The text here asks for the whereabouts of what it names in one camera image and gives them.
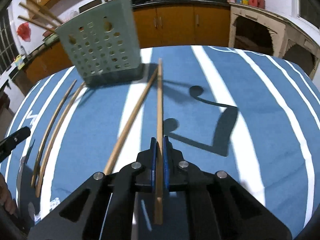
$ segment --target metal rivet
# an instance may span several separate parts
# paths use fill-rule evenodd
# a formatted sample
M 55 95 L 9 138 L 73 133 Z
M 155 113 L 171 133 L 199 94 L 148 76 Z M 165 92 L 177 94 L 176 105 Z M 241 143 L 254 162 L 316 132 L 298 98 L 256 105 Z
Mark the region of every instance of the metal rivet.
M 141 167 L 141 163 L 139 163 L 139 162 L 132 163 L 131 167 L 134 168 L 134 169 L 138 169 L 138 168 Z
M 93 178 L 96 179 L 96 180 L 102 179 L 103 178 L 103 173 L 102 172 L 96 172 L 93 175 Z
M 179 166 L 182 167 L 182 168 L 186 168 L 186 167 L 189 166 L 189 163 L 186 162 L 186 161 L 181 161 L 181 162 L 179 162 Z
M 217 172 L 217 176 L 220 178 L 220 179 L 225 179 L 228 174 L 225 172 L 225 171 L 218 171 Z

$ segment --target faucet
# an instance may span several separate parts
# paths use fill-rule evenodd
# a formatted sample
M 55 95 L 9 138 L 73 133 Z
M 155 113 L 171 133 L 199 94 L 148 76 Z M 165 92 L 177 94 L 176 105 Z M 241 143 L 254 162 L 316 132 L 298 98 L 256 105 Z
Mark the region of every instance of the faucet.
M 22 54 L 21 56 L 25 55 L 27 59 L 29 59 L 29 55 L 26 52 L 26 49 L 21 45 L 20 46 L 21 50 L 24 52 L 24 54 Z

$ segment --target hole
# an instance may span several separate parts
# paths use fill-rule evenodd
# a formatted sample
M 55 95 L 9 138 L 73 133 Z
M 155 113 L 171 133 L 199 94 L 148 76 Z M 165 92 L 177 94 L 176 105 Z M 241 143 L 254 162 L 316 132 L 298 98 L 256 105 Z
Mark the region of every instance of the hole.
M 72 37 L 71 35 L 69 35 L 69 42 L 72 44 L 72 45 L 75 45 L 77 44 L 77 41 L 74 37 Z
M 111 32 L 113 30 L 112 23 L 108 21 L 104 22 L 103 28 L 105 32 Z

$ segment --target black countertop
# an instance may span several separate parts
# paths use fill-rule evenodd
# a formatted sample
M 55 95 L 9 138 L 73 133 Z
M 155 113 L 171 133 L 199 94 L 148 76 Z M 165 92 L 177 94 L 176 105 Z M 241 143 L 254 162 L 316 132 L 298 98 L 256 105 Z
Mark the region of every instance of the black countertop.
M 230 7 L 227 0 L 148 0 L 144 3 L 136 3 L 132 5 L 133 10 L 148 6 L 157 6 L 165 4 L 208 4 Z

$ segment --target blue tablecloth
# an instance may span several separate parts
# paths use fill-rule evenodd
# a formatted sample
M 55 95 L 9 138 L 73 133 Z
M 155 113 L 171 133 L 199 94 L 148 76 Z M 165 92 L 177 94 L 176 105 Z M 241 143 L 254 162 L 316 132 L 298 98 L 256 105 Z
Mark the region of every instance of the blue tablecloth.
M 163 47 L 143 49 L 141 56 L 144 63 L 150 63 L 141 81 L 82 89 L 51 151 L 38 200 L 39 217 L 45 217 L 94 172 L 103 170 L 161 57 L 164 132 L 174 148 L 204 171 L 229 173 L 295 237 L 320 202 L 320 93 L 308 76 L 285 60 L 227 48 Z M 17 146 L 0 169 L 25 219 L 39 212 L 29 183 L 41 139 L 74 79 L 78 80 L 74 92 L 82 82 L 74 67 L 41 80 L 26 96 L 9 128 L 9 133 L 23 126 L 32 130 L 32 136 Z M 198 99 L 190 95 L 191 91 L 197 93 Z M 215 127 L 225 108 L 201 102 L 202 99 L 239 109 L 227 157 L 211 150 Z M 156 102 L 154 84 L 114 171 L 135 161 L 138 152 L 149 148 L 151 137 L 156 137 Z M 21 163 L 27 163 L 23 169 Z M 168 230 L 179 228 L 179 217 L 168 217 Z M 148 223 L 146 214 L 139 217 L 138 225 L 151 234 L 153 225 Z M 181 231 L 177 236 L 175 239 L 184 238 Z

